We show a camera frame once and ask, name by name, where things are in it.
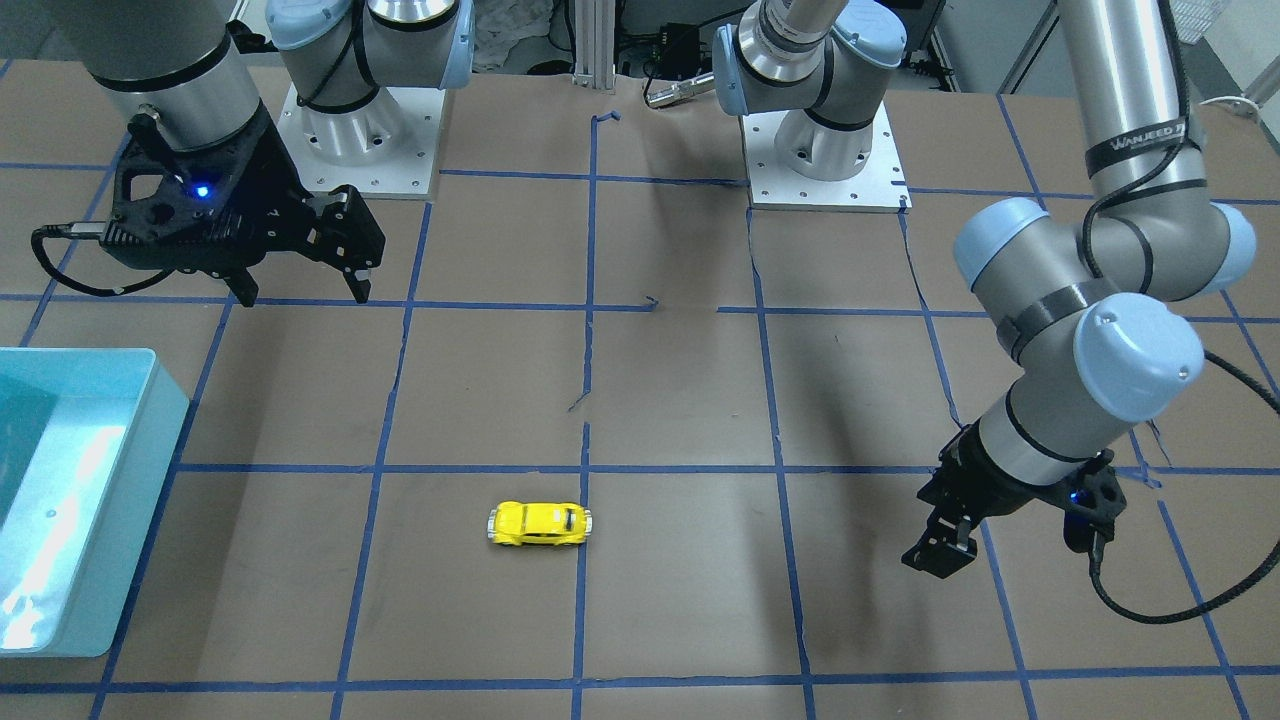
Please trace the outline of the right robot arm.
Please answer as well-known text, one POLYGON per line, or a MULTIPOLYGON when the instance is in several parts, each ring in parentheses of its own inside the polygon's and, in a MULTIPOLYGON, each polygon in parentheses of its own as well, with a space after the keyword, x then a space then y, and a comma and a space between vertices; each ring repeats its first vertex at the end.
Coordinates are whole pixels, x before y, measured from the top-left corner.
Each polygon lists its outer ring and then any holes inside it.
POLYGON ((365 192, 428 195, 421 101, 467 85, 471 1, 270 1, 268 36, 211 1, 46 9, 129 136, 106 220, 32 233, 55 282, 116 297, 204 273, 250 307, 250 268, 294 252, 367 302, 387 237, 365 192))

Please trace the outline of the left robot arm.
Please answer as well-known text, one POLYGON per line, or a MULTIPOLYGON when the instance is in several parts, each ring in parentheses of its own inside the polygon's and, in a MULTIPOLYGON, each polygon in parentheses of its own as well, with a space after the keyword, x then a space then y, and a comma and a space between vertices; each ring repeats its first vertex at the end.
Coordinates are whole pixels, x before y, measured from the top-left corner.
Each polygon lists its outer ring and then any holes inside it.
MULTIPOLYGON (((1078 225, 1037 201, 998 201, 954 242, 968 288, 1021 377, 940 454, 933 509, 905 565, 946 578, 977 556, 987 518, 1037 498, 1064 533, 1114 524, 1125 500, 1111 445, 1202 373, 1199 336, 1171 304, 1251 269, 1257 234, 1210 199, 1204 135, 1166 1, 1061 1, 1094 202, 1078 225)), ((873 1, 756 1, 718 29, 714 82, 735 117, 786 111, 778 146, 813 179, 858 172, 901 24, 873 1)))

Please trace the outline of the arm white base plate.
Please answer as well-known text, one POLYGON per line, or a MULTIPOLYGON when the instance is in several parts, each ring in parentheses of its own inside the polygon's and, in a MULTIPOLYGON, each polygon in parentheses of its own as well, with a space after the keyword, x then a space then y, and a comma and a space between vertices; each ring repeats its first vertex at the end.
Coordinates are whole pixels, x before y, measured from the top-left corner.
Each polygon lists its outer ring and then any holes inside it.
POLYGON ((351 184, 366 199, 430 201, 449 101, 439 88, 392 87, 365 108, 325 114, 300 106, 289 87, 276 128, 314 193, 351 184))
POLYGON ((750 204, 765 210, 899 213, 913 206, 884 104, 842 132, 804 110, 740 118, 750 204))

